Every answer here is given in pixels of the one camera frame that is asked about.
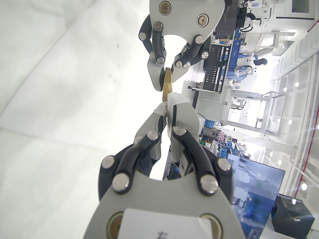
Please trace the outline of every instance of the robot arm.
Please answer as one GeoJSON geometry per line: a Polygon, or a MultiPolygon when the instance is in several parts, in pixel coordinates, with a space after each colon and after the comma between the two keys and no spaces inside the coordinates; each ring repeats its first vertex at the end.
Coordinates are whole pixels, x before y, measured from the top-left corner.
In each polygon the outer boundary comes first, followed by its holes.
{"type": "MultiPolygon", "coordinates": [[[[208,219],[212,234],[201,238],[244,239],[230,205],[231,165],[199,144],[197,121],[197,114],[187,100],[180,94],[168,93],[167,102],[161,103],[142,125],[133,144],[103,159],[99,173],[100,204],[84,239],[121,239],[128,238],[127,234],[131,234],[130,238],[150,238],[146,237],[148,225],[136,221],[141,214],[152,215],[154,220],[161,214],[177,219],[189,216],[199,222],[208,219]],[[157,151],[160,152],[166,120],[172,161],[179,167],[182,178],[156,181],[148,175],[157,151]]],[[[157,232],[166,232],[164,223],[153,222],[158,229],[154,238],[159,238],[157,232]]]]}
{"type": "Polygon", "coordinates": [[[239,76],[241,76],[241,75],[245,75],[245,74],[249,74],[251,72],[251,67],[247,67],[245,70],[243,70],[243,71],[239,71],[238,69],[236,69],[235,71],[234,71],[234,74],[235,74],[235,76],[236,77],[239,77],[239,76]]]}

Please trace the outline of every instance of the television display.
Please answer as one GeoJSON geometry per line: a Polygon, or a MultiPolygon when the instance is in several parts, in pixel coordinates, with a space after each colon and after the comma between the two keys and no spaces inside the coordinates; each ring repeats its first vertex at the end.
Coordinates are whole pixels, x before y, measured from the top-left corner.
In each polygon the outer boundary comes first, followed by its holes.
{"type": "Polygon", "coordinates": [[[247,239],[258,239],[275,204],[285,171],[228,154],[233,168],[232,209],[247,239]]]}

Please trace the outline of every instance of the silver rivet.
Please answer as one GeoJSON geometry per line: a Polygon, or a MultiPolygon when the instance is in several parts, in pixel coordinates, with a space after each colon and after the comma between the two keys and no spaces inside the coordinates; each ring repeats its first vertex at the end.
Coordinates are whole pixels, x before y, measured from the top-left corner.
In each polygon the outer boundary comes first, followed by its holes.
{"type": "Polygon", "coordinates": [[[185,69],[190,68],[190,62],[187,62],[185,65],[183,65],[183,68],[185,69]]]}
{"type": "Polygon", "coordinates": [[[133,143],[134,143],[135,145],[138,144],[139,141],[140,141],[142,138],[143,138],[143,137],[141,137],[141,136],[136,137],[133,143]]]}
{"type": "Polygon", "coordinates": [[[218,182],[216,178],[210,174],[206,174],[200,178],[200,185],[204,191],[213,194],[217,191],[218,182]]]}
{"type": "Polygon", "coordinates": [[[171,12],[171,4],[168,1],[162,1],[159,5],[159,12],[162,15],[168,15],[171,12]]]}
{"type": "Polygon", "coordinates": [[[164,64],[164,63],[165,63],[164,57],[159,57],[159,58],[157,59],[157,62],[158,62],[160,65],[164,64]]]}
{"type": "Polygon", "coordinates": [[[207,51],[202,52],[202,59],[206,59],[209,56],[209,53],[207,51]]]}
{"type": "Polygon", "coordinates": [[[183,66],[183,63],[182,63],[181,61],[177,61],[177,62],[175,63],[175,66],[176,66],[177,68],[180,68],[180,67],[183,66]]]}
{"type": "Polygon", "coordinates": [[[220,158],[217,161],[217,164],[219,166],[219,168],[223,171],[223,172],[227,172],[231,169],[231,164],[229,163],[229,161],[226,158],[220,158]]]}
{"type": "Polygon", "coordinates": [[[102,167],[105,168],[105,169],[109,169],[111,168],[115,163],[115,159],[113,156],[107,156],[103,159],[102,161],[102,167]]]}
{"type": "Polygon", "coordinates": [[[154,24],[154,30],[155,31],[160,32],[160,31],[162,31],[162,29],[163,29],[163,24],[161,22],[156,22],[154,24]]]}
{"type": "Polygon", "coordinates": [[[176,126],[174,127],[174,132],[177,136],[185,135],[186,129],[182,126],[176,126]]]}
{"type": "Polygon", "coordinates": [[[146,39],[146,34],[143,33],[143,32],[141,32],[141,33],[139,34],[139,38],[140,38],[142,41],[144,41],[144,40],[146,39]]]}
{"type": "Polygon", "coordinates": [[[159,137],[159,134],[157,133],[157,131],[155,130],[151,130],[147,133],[147,137],[150,139],[150,140],[157,140],[158,137],[159,137]]]}
{"type": "Polygon", "coordinates": [[[197,17],[197,24],[199,27],[205,27],[208,24],[208,16],[206,14],[200,14],[197,17]]]}
{"type": "Polygon", "coordinates": [[[196,42],[197,44],[200,45],[201,43],[203,43],[203,41],[204,41],[203,36],[197,35],[197,36],[195,37],[195,42],[196,42]]]}
{"type": "Polygon", "coordinates": [[[112,181],[113,190],[121,192],[129,186],[130,178],[125,173],[119,173],[114,176],[112,181]]]}

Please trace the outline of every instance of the robotic hand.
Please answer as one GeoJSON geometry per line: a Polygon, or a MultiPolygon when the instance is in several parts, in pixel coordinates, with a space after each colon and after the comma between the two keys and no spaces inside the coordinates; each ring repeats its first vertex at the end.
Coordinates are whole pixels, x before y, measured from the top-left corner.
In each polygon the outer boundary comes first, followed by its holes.
{"type": "Polygon", "coordinates": [[[209,56],[211,34],[224,9],[224,0],[150,0],[150,14],[142,24],[139,38],[150,55],[147,68],[155,90],[163,90],[164,35],[178,35],[187,41],[171,67],[175,82],[191,65],[209,56]]]}
{"type": "MultiPolygon", "coordinates": [[[[165,220],[174,216],[177,227],[180,218],[196,219],[200,229],[195,231],[195,237],[243,239],[230,205],[233,193],[230,163],[199,144],[197,113],[186,99],[172,92],[169,68],[165,71],[163,89],[166,101],[138,130],[133,144],[103,159],[99,173],[100,204],[84,239],[164,238],[161,231],[169,235],[173,231],[172,225],[167,227],[165,221],[160,221],[162,215],[165,220]],[[148,176],[160,159],[161,136],[166,125],[172,161],[179,167],[182,178],[156,181],[148,176]],[[209,220],[207,237],[200,235],[203,220],[209,220]]],[[[179,232],[174,237],[187,238],[179,232]]]]}
{"type": "Polygon", "coordinates": [[[211,34],[224,7],[224,0],[150,0],[150,15],[139,38],[150,55],[148,71],[154,88],[163,91],[163,102],[138,130],[132,145],[103,159],[99,172],[100,204],[84,239],[190,238],[191,231],[195,231],[192,238],[244,238],[230,205],[231,165],[199,144],[196,111],[180,94],[172,92],[174,81],[191,65],[208,57],[211,34]],[[163,36],[167,34],[187,41],[171,69],[164,68],[163,36]],[[161,157],[161,137],[166,126],[172,162],[179,167],[182,178],[156,181],[148,176],[161,157]],[[172,216],[174,225],[171,222],[165,226],[165,220],[172,216]],[[198,230],[186,224],[187,217],[196,222],[192,225],[197,224],[198,230]],[[201,236],[204,222],[209,229],[201,236]],[[174,233],[178,223],[188,229],[187,236],[174,233]]]}

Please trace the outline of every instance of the sticker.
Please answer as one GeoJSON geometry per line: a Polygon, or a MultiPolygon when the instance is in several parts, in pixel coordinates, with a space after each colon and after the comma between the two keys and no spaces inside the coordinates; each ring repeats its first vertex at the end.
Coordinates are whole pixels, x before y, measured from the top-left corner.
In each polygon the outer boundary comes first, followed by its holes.
{"type": "Polygon", "coordinates": [[[211,222],[199,217],[126,209],[118,239],[213,239],[211,222]]]}

